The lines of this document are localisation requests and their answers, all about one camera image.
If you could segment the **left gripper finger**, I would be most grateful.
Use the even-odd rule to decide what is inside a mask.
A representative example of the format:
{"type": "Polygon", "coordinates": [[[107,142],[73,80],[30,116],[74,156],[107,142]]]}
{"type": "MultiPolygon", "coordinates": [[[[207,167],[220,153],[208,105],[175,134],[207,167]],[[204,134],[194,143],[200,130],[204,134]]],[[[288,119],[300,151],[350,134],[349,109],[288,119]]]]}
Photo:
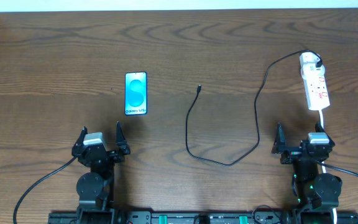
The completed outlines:
{"type": "Polygon", "coordinates": [[[82,148],[83,147],[83,141],[85,139],[85,136],[87,135],[88,133],[88,129],[86,126],[83,126],[82,130],[81,130],[81,133],[78,137],[78,139],[76,140],[76,142],[74,143],[73,145],[73,148],[74,149],[78,149],[78,148],[82,148]]]}
{"type": "Polygon", "coordinates": [[[120,150],[127,149],[127,141],[124,137],[124,134],[122,132],[122,126],[119,121],[116,123],[116,145],[119,147],[120,150]]]}

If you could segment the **blue Galaxy smartphone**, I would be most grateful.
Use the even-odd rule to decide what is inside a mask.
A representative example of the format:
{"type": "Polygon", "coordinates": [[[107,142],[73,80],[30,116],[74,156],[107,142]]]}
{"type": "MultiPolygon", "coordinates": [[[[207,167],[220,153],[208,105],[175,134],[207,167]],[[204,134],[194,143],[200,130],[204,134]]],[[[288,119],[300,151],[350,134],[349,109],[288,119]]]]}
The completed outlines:
{"type": "Polygon", "coordinates": [[[147,114],[147,73],[125,74],[124,113],[127,116],[147,114]]]}

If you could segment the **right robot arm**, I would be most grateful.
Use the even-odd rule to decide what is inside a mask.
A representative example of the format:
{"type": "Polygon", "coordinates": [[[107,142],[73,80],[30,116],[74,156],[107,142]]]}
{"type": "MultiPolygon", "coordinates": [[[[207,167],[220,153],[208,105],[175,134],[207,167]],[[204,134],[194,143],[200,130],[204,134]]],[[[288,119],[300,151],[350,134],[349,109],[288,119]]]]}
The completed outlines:
{"type": "Polygon", "coordinates": [[[292,189],[298,197],[298,207],[285,215],[284,223],[334,222],[333,209],[339,206],[342,180],[318,169],[334,146],[319,123],[299,146],[287,146],[283,127],[277,124],[272,153],[281,155],[281,164],[293,166],[292,189]]]}

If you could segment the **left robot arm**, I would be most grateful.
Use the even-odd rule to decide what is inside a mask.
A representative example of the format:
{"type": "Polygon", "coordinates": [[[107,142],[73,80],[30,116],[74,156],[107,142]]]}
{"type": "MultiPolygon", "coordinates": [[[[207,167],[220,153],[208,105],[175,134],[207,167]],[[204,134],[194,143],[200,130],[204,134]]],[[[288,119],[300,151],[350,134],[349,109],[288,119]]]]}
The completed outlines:
{"type": "Polygon", "coordinates": [[[77,224],[111,223],[124,224],[127,215],[114,208],[114,166],[124,162],[131,153],[122,132],[121,124],[116,123],[116,146],[106,150],[101,132],[88,133],[83,128],[71,149],[71,154],[90,171],[82,175],[76,184],[79,206],[76,210],[77,224]]]}

